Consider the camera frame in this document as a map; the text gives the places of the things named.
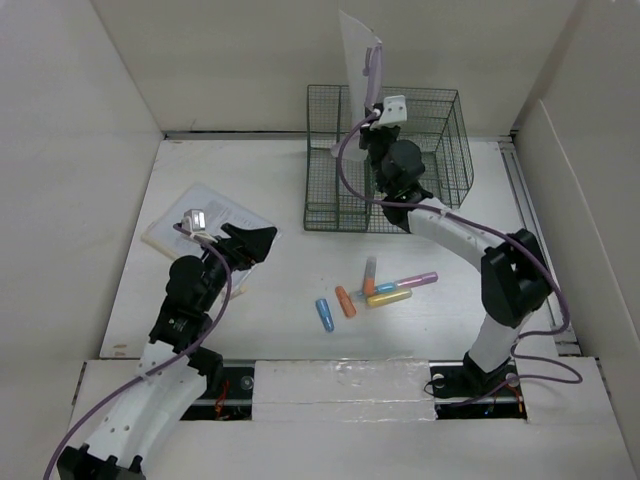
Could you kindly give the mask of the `clear zip pouch purple zipper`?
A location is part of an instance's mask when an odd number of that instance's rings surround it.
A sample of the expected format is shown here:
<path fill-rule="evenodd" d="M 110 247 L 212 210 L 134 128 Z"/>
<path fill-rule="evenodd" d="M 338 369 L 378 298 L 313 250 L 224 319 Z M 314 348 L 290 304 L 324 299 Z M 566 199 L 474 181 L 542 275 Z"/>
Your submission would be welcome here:
<path fill-rule="evenodd" d="M 343 41 L 350 98 L 351 122 L 347 128 L 356 133 L 347 142 L 343 159 L 361 163 L 367 154 L 359 147 L 358 124 L 372 112 L 382 113 L 382 41 L 358 19 L 339 11 L 339 24 Z"/>

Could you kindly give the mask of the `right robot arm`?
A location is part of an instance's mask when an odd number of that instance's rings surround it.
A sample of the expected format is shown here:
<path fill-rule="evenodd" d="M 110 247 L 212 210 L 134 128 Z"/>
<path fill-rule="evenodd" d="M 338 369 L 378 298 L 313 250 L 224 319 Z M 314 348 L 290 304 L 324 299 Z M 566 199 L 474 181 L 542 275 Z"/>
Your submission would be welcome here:
<path fill-rule="evenodd" d="M 538 269 L 545 264 L 538 240 L 521 229 L 494 241 L 486 231 L 455 221 L 445 205 L 422 187 L 422 152 L 414 142 L 399 137 L 407 117 L 402 96 L 365 112 L 374 118 L 360 127 L 359 148 L 367 152 L 376 189 L 384 195 L 381 207 L 387 220 L 436 242 L 480 273 L 486 316 L 463 358 L 462 381 L 471 392 L 486 393 L 506 368 L 522 325 L 552 292 Z"/>

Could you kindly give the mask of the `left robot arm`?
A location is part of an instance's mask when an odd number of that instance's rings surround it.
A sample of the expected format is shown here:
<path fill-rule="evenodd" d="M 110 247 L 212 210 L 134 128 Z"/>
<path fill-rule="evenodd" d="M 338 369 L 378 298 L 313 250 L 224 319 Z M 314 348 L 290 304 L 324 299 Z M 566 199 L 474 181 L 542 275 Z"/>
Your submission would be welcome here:
<path fill-rule="evenodd" d="M 135 375 L 68 430 L 46 477 L 145 478 L 151 458 L 187 409 L 222 387 L 223 358 L 202 345 L 220 321 L 209 311 L 216 300 L 227 309 L 233 273 L 264 262 L 278 230 L 225 223 L 221 235 L 212 237 L 187 230 L 184 222 L 174 228 L 197 243 L 202 254 L 172 263 L 166 296 Z"/>

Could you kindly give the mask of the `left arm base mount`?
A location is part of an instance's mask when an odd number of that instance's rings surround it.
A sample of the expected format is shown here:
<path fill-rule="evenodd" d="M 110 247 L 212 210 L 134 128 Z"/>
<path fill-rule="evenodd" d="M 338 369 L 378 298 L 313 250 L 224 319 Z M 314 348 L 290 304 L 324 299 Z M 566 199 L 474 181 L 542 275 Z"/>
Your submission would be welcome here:
<path fill-rule="evenodd" d="M 207 390 L 182 415 L 182 421 L 245 421 L 252 418 L 254 360 L 223 360 Z"/>

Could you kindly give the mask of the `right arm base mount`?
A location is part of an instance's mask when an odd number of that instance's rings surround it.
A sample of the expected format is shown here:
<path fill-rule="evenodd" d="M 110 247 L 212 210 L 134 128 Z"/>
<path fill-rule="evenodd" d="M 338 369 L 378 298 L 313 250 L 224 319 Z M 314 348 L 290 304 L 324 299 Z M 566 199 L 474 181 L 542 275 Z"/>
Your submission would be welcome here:
<path fill-rule="evenodd" d="M 437 420 L 527 418 L 521 387 L 515 380 L 506 384 L 517 374 L 512 360 L 486 373 L 465 356 L 462 361 L 430 362 L 429 372 L 423 392 L 434 399 Z"/>

